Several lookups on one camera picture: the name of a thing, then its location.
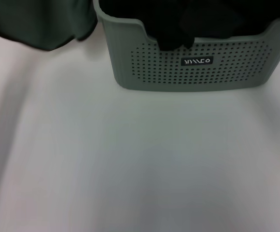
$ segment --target storage basket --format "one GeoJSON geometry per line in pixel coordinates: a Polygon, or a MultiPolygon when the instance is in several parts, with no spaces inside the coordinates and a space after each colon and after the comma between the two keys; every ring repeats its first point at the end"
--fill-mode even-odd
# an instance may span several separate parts
{"type": "Polygon", "coordinates": [[[159,51],[141,21],[105,14],[103,23],[114,77],[128,89],[149,91],[216,91],[264,84],[280,61],[280,19],[254,36],[196,38],[191,49],[159,51]]]}

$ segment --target logo label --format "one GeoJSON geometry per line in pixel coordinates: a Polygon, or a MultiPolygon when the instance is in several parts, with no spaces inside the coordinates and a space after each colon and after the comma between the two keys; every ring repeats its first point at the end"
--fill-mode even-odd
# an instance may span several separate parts
{"type": "Polygon", "coordinates": [[[214,57],[194,57],[194,58],[181,58],[182,66],[191,65],[207,65],[212,64],[214,57]]]}

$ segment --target white table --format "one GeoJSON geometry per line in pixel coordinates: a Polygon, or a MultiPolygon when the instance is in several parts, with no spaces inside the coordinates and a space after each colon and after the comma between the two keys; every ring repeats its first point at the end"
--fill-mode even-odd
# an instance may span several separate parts
{"type": "Polygon", "coordinates": [[[101,25],[0,38],[0,232],[280,232],[280,64],[261,87],[126,90],[101,25]]]}

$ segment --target dark green fabric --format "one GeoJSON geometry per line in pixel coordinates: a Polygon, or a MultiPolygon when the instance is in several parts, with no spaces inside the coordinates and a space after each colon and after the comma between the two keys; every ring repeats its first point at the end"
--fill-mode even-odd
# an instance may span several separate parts
{"type": "Polygon", "coordinates": [[[0,0],[0,36],[38,49],[83,40],[96,24],[91,0],[0,0]]]}

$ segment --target black fabric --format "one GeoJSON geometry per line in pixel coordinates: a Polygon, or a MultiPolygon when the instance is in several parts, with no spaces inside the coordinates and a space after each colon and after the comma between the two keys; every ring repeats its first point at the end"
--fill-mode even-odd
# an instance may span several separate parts
{"type": "Polygon", "coordinates": [[[141,20],[162,51],[190,48],[195,37],[260,34],[280,18],[280,1],[272,0],[100,0],[100,6],[108,15],[141,20]]]}
{"type": "Polygon", "coordinates": [[[37,49],[84,40],[96,25],[92,0],[0,0],[0,36],[37,49]]]}

